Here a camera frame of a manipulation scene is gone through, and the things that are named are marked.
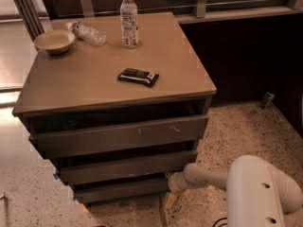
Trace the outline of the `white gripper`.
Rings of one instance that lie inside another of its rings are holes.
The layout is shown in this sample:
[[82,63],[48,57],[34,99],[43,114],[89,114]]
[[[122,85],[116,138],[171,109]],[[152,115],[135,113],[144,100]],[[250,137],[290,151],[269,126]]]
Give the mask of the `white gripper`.
[[165,197],[164,207],[169,209],[180,198],[190,194],[189,189],[198,185],[195,179],[198,167],[195,164],[188,164],[180,172],[174,172],[169,176],[169,191]]

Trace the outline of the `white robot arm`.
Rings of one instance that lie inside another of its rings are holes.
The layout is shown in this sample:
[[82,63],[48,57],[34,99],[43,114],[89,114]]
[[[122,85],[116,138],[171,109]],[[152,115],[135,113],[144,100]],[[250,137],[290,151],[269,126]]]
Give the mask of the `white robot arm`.
[[253,155],[234,160],[226,171],[193,163],[168,177],[167,207],[189,189],[215,186],[227,194],[227,227],[286,227],[284,217],[303,203],[298,183],[267,161]]

